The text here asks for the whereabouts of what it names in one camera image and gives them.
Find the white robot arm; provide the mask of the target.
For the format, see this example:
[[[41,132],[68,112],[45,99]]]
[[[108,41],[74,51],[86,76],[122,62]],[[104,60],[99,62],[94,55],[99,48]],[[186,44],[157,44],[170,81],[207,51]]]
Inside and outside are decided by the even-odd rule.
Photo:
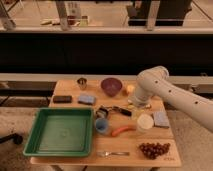
[[[213,133],[213,101],[174,86],[168,77],[169,72],[163,66],[141,71],[129,96],[130,102],[143,107],[157,95]]]

